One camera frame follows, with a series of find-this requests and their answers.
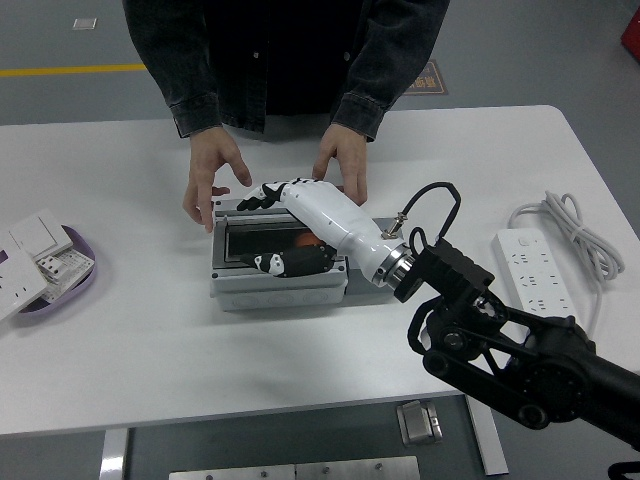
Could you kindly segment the person's right hand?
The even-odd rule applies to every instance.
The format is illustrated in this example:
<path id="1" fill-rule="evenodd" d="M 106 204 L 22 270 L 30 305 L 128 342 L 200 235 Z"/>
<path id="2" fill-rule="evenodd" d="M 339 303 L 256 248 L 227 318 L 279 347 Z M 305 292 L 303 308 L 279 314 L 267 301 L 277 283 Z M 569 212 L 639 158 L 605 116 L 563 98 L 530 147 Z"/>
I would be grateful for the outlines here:
<path id="1" fill-rule="evenodd" d="M 213 231 L 213 198 L 228 194 L 230 189 L 215 185 L 215 175 L 228 165 L 244 187 L 252 185 L 250 170 L 232 136 L 221 126 L 212 127 L 189 137 L 190 164 L 183 209 L 207 233 Z"/>

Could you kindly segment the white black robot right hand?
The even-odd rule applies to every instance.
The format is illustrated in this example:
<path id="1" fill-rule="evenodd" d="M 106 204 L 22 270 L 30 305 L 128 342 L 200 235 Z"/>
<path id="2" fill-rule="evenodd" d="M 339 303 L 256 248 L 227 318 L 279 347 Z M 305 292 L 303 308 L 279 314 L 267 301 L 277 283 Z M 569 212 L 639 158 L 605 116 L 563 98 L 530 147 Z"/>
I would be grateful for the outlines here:
<path id="1" fill-rule="evenodd" d="M 265 183 L 238 204 L 240 211 L 286 209 L 320 240 L 356 261 L 376 286 L 388 282 L 391 266 L 404 252 L 403 241 L 386 239 L 374 220 L 331 183 L 310 179 Z"/>

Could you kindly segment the person's left hand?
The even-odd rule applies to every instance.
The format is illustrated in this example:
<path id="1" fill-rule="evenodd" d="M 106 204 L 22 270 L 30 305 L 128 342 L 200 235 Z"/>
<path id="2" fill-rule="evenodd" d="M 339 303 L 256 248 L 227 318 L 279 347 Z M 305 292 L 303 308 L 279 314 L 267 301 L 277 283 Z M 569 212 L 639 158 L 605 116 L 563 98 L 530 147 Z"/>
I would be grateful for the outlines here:
<path id="1" fill-rule="evenodd" d="M 363 205 L 368 198 L 367 138 L 345 126 L 331 124 L 320 141 L 312 179 L 323 180 L 332 159 L 339 164 L 344 194 Z"/>

